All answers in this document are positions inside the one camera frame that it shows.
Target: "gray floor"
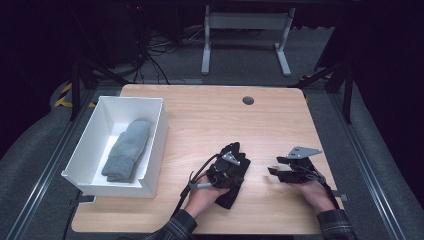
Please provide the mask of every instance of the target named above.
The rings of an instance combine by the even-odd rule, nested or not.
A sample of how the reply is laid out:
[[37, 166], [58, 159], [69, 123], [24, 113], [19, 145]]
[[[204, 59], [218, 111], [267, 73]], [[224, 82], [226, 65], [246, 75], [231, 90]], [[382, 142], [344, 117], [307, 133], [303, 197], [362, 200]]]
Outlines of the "gray floor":
[[[273, 50], [280, 33], [273, 31], [261, 32], [255, 37], [241, 32], [214, 35], [208, 76], [200, 74], [201, 42], [154, 59], [171, 84], [285, 87], [297, 83], [303, 75], [313, 74], [331, 31], [294, 29], [290, 32], [285, 54], [291, 77], [282, 76]], [[145, 83], [157, 84], [152, 64], [146, 62], [141, 73]], [[325, 80], [320, 80], [306, 87], [304, 93], [338, 190], [349, 197], [344, 205], [357, 235], [360, 239], [424, 239], [423, 209], [398, 171], [358, 89], [354, 89], [352, 125], [347, 125], [340, 116], [343, 92], [327, 94], [324, 84]], [[70, 108], [53, 107], [64, 85], [51, 97], [52, 111], [22, 134], [0, 161], [0, 239], [6, 239], [8, 234], [16, 236], [14, 239], [62, 239], [64, 235], [72, 210], [69, 203], [77, 189], [61, 177], [60, 172], [93, 111], [93, 108], [84, 108], [79, 118], [69, 122]], [[82, 89], [82, 96], [87, 102], [95, 102], [98, 96], [117, 95], [119, 90], [114, 82], [102, 81], [95, 91]], [[377, 182], [370, 182], [370, 171]], [[35, 199], [28, 202], [34, 204], [26, 205], [28, 199]], [[122, 235], [75, 233], [69, 228], [66, 239], [112, 240]], [[131, 233], [124, 235], [141, 237]], [[321, 239], [320, 236], [295, 238]]]

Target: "person's right hand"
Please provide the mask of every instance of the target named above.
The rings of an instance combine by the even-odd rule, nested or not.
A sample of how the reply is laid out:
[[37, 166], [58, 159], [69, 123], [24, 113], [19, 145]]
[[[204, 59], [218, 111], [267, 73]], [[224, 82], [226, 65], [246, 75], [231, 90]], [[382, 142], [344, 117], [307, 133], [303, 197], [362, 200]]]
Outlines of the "person's right hand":
[[336, 209], [324, 187], [317, 180], [311, 180], [305, 183], [290, 183], [289, 185], [298, 189], [303, 194], [317, 214]]

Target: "wooden table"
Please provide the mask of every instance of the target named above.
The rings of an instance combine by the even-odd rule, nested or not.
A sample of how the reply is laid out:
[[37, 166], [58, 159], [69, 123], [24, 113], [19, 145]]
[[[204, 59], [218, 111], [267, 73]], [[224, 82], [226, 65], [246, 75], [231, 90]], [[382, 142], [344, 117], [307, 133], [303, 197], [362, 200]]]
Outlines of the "wooden table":
[[[232, 142], [251, 160], [230, 210], [203, 213], [194, 233], [317, 234], [313, 209], [303, 196], [268, 173], [294, 146], [322, 149], [303, 93], [298, 89], [230, 86], [126, 85], [121, 96], [164, 99], [169, 130], [154, 199], [97, 197], [81, 204], [77, 232], [153, 232], [169, 220], [192, 171]], [[242, 99], [250, 96], [252, 105]], [[336, 189], [325, 153], [310, 157]]]

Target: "hand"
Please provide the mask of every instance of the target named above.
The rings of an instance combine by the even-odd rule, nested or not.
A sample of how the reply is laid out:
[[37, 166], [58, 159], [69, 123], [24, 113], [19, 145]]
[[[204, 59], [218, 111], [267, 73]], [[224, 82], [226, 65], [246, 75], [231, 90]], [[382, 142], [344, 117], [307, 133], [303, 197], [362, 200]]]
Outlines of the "hand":
[[321, 213], [336, 209], [333, 202], [327, 195], [324, 187], [317, 181], [312, 180], [305, 183], [291, 183], [290, 186], [298, 189], [309, 204], [315, 209], [315, 212]]
[[[206, 175], [201, 177], [197, 183], [209, 182]], [[188, 212], [193, 218], [197, 218], [200, 213], [208, 209], [216, 201], [216, 199], [227, 193], [230, 189], [218, 189], [215, 187], [208, 188], [195, 188], [190, 191], [187, 205], [184, 210]]]

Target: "person's left hand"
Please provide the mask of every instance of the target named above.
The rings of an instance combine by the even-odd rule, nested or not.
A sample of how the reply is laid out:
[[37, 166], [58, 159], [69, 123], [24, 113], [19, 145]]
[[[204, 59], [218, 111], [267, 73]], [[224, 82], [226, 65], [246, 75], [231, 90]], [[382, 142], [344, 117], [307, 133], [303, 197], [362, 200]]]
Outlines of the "person's left hand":
[[[209, 182], [206, 175], [202, 176], [197, 183]], [[218, 189], [215, 187], [195, 188], [190, 191], [190, 196], [184, 210], [193, 218], [197, 218], [200, 213], [208, 209], [216, 201], [216, 199], [227, 193], [230, 189]]]

